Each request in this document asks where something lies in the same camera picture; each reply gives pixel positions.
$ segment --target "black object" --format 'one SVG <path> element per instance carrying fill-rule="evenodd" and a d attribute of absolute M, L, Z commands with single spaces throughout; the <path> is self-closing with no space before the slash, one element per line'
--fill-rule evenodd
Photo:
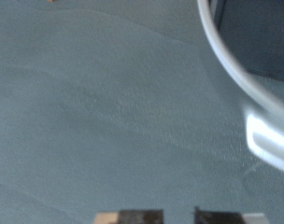
<path fill-rule="evenodd" d="M 230 0 L 222 7 L 216 25 L 237 60 L 250 73 L 284 81 L 284 0 Z"/>
<path fill-rule="evenodd" d="M 239 213 L 209 212 L 195 208 L 194 224 L 246 224 Z"/>
<path fill-rule="evenodd" d="M 117 224 L 163 224 L 163 210 L 122 210 Z"/>

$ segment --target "curved edge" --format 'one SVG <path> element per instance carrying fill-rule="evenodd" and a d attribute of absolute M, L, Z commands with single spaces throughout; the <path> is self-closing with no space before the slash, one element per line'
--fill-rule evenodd
<path fill-rule="evenodd" d="M 249 150 L 263 161 L 284 171 L 284 134 L 279 134 L 258 116 L 247 114 Z"/>
<path fill-rule="evenodd" d="M 197 1 L 201 23 L 206 33 L 206 38 L 216 54 L 218 60 L 228 72 L 235 83 L 258 105 L 268 112 L 284 118 L 284 102 L 274 94 L 267 91 L 249 74 L 227 49 L 213 22 L 207 0 Z"/>

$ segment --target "gray surface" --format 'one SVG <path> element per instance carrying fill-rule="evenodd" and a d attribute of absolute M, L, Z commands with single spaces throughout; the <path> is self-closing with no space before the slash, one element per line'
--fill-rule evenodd
<path fill-rule="evenodd" d="M 247 150 L 192 41 L 191 0 L 0 1 L 0 223 L 99 211 L 265 212 L 284 174 Z"/>
<path fill-rule="evenodd" d="M 284 80 L 284 1 L 227 1 L 220 32 L 250 72 Z"/>

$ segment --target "gray carpet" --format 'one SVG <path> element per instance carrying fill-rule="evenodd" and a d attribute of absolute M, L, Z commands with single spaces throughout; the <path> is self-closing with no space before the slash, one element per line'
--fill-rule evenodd
<path fill-rule="evenodd" d="M 193 42 L 191 0 L 0 1 L 0 223 L 99 211 L 265 212 L 284 174 L 247 150 Z"/>

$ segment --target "floor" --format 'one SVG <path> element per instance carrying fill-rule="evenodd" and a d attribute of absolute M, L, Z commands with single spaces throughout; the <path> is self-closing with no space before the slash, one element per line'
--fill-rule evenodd
<path fill-rule="evenodd" d="M 284 174 L 247 149 L 193 41 L 192 0 L 0 1 L 0 223 L 265 212 Z"/>

